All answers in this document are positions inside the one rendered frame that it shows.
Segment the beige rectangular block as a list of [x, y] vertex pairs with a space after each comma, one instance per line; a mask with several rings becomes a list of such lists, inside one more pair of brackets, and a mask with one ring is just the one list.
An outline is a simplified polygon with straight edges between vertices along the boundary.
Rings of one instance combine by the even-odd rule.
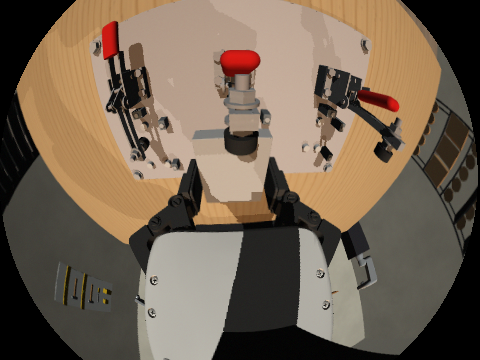
[[273, 140], [269, 129], [259, 129], [256, 151], [245, 156], [226, 151], [224, 130], [196, 130], [192, 138], [206, 202], [261, 201]]

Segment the beige flat plate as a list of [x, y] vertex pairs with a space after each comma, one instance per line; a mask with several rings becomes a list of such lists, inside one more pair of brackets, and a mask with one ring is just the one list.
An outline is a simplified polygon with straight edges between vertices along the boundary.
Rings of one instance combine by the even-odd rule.
[[[150, 141], [145, 161], [130, 162], [131, 149], [117, 114], [105, 110], [110, 97], [108, 61], [101, 48], [91, 54], [92, 68], [107, 122], [132, 174], [141, 179], [182, 178], [195, 159], [192, 138], [196, 130], [226, 129], [229, 110], [222, 89], [214, 89], [213, 52], [224, 49], [255, 51], [260, 65], [254, 70], [253, 88], [257, 107], [271, 113], [270, 157], [285, 173], [326, 172], [343, 147], [355, 114], [314, 94], [319, 65], [339, 69], [363, 79], [364, 87], [370, 51], [361, 40], [369, 38], [345, 23], [314, 9], [283, 0], [180, 0], [165, 4], [118, 25], [119, 51], [124, 51], [125, 68], [146, 68], [148, 99], [129, 109], [140, 137]], [[332, 118], [318, 111], [319, 103], [337, 110], [344, 122], [343, 132], [330, 123]], [[133, 120], [132, 112], [145, 107], [147, 114]], [[158, 121], [168, 117], [169, 126], [160, 130]], [[319, 126], [316, 119], [324, 124]], [[148, 122], [143, 131], [140, 125]], [[310, 147], [305, 152], [302, 145]], [[314, 145], [326, 146], [333, 157], [325, 161]], [[179, 171], [165, 160], [179, 158]], [[154, 163], [152, 169], [147, 167]], [[133, 174], [134, 175], [134, 174]]]

